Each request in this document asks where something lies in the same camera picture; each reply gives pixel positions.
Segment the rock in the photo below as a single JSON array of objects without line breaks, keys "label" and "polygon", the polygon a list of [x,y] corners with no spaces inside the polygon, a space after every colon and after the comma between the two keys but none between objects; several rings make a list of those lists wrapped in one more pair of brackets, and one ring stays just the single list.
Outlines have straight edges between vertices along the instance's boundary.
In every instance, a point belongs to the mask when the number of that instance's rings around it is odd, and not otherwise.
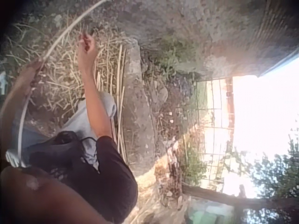
[{"label": "rock", "polygon": [[55,16],[55,18],[54,18],[54,22],[55,22],[55,25],[56,25],[57,28],[58,28],[58,27],[61,27],[61,19],[62,19],[62,16],[61,16],[61,15],[57,15],[57,16]]},{"label": "rock", "polygon": [[171,192],[171,191],[168,191],[167,194],[166,194],[166,196],[167,196],[167,197],[171,197],[171,196],[172,196],[172,192]]},{"label": "rock", "polygon": [[160,107],[166,102],[167,98],[168,98],[168,90],[166,87],[164,87],[158,93]]},{"label": "rock", "polygon": [[127,39],[123,74],[123,126],[129,166],[135,177],[148,172],[155,161],[155,132],[150,105],[142,83],[140,50]]}]

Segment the grey pants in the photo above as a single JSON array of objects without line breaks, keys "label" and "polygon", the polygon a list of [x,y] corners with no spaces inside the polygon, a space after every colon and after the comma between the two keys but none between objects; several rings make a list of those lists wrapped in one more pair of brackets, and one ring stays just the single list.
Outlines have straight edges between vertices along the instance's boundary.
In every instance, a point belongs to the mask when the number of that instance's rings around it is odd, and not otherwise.
[{"label": "grey pants", "polygon": [[[107,92],[100,92],[100,98],[104,104],[105,110],[107,115],[110,118],[116,113],[116,104],[114,102],[113,97]],[[19,166],[20,160],[18,158],[17,153],[17,142],[18,142],[18,132],[19,132],[19,125],[18,121],[20,119],[16,119],[13,125],[12,130],[12,145],[11,148],[6,153],[7,161],[13,166]],[[79,139],[83,139],[86,137],[92,137],[96,139],[94,132],[92,131],[86,110],[86,101],[83,100],[78,104],[78,110],[76,113],[65,123],[62,127],[61,131],[74,131]],[[48,140],[48,137],[42,135],[37,130],[29,127],[24,126],[23,129],[23,136],[22,136],[22,154],[26,153],[26,148],[38,143],[42,143]],[[89,164],[93,165],[95,168],[98,167],[98,161],[96,159],[96,147],[95,142],[91,139],[87,139],[83,142],[85,148],[85,158]],[[27,167],[28,164],[26,161],[22,160],[21,165],[23,167]]]}]

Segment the person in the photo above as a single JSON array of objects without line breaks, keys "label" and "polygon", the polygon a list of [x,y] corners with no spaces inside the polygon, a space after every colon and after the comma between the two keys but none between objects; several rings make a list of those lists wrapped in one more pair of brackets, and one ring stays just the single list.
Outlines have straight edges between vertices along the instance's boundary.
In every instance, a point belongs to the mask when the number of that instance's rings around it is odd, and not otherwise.
[{"label": "person", "polygon": [[122,223],[136,204],[138,187],[117,152],[110,118],[111,95],[97,91],[93,64],[98,52],[90,35],[78,44],[78,67],[85,100],[53,138],[24,127],[21,160],[16,152],[18,106],[30,91],[42,62],[29,64],[17,78],[0,113],[1,213],[16,223]]}]

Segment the tree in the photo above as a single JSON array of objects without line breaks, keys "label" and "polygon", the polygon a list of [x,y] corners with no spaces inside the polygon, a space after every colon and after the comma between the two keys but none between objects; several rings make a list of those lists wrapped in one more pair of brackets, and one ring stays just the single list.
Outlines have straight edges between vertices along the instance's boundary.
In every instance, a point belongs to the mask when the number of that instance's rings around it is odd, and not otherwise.
[{"label": "tree", "polygon": [[213,190],[201,187],[192,187],[183,185],[183,193],[186,195],[200,197],[206,200],[219,202],[222,204],[240,207],[243,209],[261,210],[261,209],[299,209],[299,198],[241,198],[219,193]]},{"label": "tree", "polygon": [[261,161],[240,165],[259,186],[258,198],[240,198],[200,187],[183,186],[183,193],[242,209],[250,209],[252,223],[299,223],[299,149],[298,139],[289,143],[288,155],[275,155],[274,160],[264,154]]},{"label": "tree", "polygon": [[[261,186],[259,198],[272,200],[299,198],[298,139],[296,143],[291,140],[289,145],[288,155],[275,155],[272,161],[264,155],[261,161],[256,161],[251,166],[252,181],[256,186]],[[256,223],[287,224],[299,221],[298,206],[255,210],[250,213]]]}]

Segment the green plant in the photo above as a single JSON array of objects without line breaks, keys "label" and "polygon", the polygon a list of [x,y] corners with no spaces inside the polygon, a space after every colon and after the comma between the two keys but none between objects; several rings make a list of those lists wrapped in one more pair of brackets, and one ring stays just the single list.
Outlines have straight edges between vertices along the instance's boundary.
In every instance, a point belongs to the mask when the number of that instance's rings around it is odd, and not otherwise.
[{"label": "green plant", "polygon": [[199,186],[200,180],[206,178],[206,163],[200,160],[198,153],[190,144],[187,144],[187,149],[181,154],[179,162],[185,183]]},{"label": "green plant", "polygon": [[179,40],[174,37],[165,37],[162,40],[161,53],[157,56],[157,62],[167,69],[174,67],[179,62],[186,62],[195,57],[194,43],[187,40]]}]

